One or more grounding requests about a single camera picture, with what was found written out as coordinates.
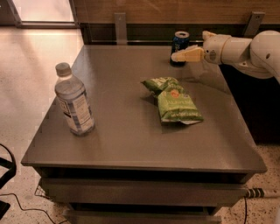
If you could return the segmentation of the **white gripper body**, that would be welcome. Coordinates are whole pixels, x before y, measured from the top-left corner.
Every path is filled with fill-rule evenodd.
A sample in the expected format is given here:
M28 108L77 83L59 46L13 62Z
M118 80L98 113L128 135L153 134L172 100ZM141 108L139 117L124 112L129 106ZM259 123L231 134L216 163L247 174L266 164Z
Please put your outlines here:
M203 49L205 50L205 60L209 63L221 65L221 55L224 45L230 35L216 34L204 39Z

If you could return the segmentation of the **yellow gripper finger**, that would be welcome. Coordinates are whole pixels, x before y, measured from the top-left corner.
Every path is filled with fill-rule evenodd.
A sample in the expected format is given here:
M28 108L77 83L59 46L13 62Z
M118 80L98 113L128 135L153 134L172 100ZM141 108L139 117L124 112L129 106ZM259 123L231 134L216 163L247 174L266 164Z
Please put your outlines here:
M199 62L204 59L205 51L202 47L190 46L171 55L175 62Z
M216 33L210 32L210 31L203 31L202 32L202 38L204 41L210 39L211 37L216 36Z

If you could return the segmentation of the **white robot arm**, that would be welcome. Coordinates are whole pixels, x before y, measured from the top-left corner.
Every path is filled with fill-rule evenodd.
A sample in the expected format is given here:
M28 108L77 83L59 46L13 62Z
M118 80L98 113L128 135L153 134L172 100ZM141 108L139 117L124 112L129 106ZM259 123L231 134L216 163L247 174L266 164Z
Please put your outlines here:
M175 62L205 60L229 65L257 79L274 77L280 83L280 33L262 31L254 38L237 38L203 31L203 46L192 45L171 55Z

